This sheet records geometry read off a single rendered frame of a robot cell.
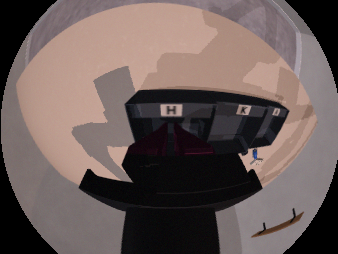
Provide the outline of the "white domino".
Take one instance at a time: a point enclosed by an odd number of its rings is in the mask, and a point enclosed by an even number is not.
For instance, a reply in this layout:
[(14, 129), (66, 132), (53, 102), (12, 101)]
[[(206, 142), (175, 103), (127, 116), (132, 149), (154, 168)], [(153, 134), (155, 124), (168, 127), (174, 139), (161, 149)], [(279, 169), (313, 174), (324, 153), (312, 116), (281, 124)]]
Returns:
[(263, 161), (263, 159), (254, 159), (251, 163), (250, 163), (250, 165), (259, 165), (261, 162)]

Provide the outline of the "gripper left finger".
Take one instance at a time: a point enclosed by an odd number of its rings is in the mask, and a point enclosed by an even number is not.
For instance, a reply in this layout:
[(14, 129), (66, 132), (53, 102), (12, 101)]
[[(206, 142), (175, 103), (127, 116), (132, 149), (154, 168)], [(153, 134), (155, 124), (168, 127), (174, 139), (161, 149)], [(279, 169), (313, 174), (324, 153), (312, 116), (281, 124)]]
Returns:
[(156, 131), (131, 144), (128, 147), (126, 154), (152, 154), (157, 156), (166, 156), (168, 142), (167, 124), (168, 122), (165, 122)]

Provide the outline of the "black rack of bins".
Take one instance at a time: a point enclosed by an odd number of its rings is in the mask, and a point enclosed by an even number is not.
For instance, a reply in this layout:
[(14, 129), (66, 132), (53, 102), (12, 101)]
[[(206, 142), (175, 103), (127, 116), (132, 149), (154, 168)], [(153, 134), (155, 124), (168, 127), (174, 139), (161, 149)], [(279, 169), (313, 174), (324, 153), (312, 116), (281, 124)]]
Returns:
[(175, 156), (174, 122), (216, 154), (240, 154), (272, 145), (290, 111), (263, 98), (189, 89), (138, 90), (124, 105), (136, 142), (168, 122), (167, 156)]

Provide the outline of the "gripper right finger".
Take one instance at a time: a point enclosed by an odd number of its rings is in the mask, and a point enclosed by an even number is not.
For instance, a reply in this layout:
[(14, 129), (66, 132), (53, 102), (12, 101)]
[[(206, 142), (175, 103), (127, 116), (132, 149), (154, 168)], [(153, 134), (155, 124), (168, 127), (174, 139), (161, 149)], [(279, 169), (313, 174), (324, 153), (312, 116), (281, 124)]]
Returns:
[(212, 145), (184, 130), (174, 122), (175, 156), (215, 155)]

